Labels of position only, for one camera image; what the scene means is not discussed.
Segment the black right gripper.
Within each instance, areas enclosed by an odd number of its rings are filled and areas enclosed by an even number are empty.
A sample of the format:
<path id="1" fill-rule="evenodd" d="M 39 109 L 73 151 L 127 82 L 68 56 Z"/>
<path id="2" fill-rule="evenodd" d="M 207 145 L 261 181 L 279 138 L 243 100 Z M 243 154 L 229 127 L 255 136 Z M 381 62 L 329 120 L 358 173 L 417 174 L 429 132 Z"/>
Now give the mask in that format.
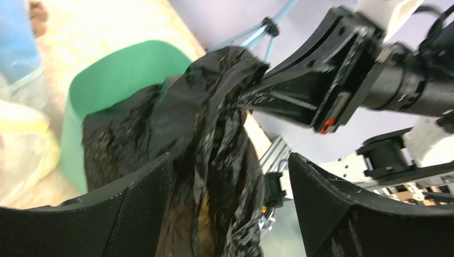
<path id="1" fill-rule="evenodd" d="M 383 38 L 364 15 L 332 7 L 301 47 L 245 92 L 245 107 L 334 133 L 365 96 L 361 83 Z"/>

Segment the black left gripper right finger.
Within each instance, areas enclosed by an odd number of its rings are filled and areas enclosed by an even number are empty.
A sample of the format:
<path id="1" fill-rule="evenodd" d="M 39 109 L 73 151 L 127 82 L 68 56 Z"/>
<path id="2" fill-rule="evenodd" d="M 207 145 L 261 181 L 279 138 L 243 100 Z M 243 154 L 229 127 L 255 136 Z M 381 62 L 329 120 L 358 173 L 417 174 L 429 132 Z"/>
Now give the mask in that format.
<path id="1" fill-rule="evenodd" d="M 307 256 L 453 256 L 453 209 L 386 198 L 298 153 L 288 166 Z"/>

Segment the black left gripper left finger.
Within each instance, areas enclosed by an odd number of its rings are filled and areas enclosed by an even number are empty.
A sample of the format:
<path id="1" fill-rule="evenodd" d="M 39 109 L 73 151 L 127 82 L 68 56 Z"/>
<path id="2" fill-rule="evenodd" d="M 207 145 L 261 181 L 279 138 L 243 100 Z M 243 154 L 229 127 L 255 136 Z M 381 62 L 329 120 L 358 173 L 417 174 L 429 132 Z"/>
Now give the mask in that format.
<path id="1" fill-rule="evenodd" d="M 166 153 L 58 206 L 1 208 L 1 256 L 154 256 L 171 173 Z"/>

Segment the black trash bag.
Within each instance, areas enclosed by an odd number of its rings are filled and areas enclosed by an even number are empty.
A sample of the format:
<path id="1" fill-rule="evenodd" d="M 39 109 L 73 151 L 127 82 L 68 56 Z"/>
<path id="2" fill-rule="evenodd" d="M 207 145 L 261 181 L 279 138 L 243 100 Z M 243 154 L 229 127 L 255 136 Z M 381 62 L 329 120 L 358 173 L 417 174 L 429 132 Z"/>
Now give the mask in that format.
<path id="1" fill-rule="evenodd" d="M 148 86 L 85 117 L 90 191 L 169 157 L 169 195 L 158 196 L 157 175 L 135 183 L 107 256 L 263 256 L 264 176 L 239 99 L 267 68 L 247 49 L 225 47 L 168 89 Z"/>

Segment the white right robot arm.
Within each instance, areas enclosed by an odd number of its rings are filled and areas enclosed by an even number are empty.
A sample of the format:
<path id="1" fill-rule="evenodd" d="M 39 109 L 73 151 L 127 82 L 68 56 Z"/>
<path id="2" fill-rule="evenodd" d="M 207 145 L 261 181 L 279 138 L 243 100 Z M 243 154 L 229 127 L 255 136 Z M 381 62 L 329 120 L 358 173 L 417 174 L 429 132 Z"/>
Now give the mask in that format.
<path id="1" fill-rule="evenodd" d="M 453 109 L 453 24 L 440 13 L 417 50 L 385 42 L 364 11 L 331 8 L 309 39 L 245 94 L 252 110 L 285 118 L 319 134 L 334 133 L 359 107 L 441 117 Z"/>

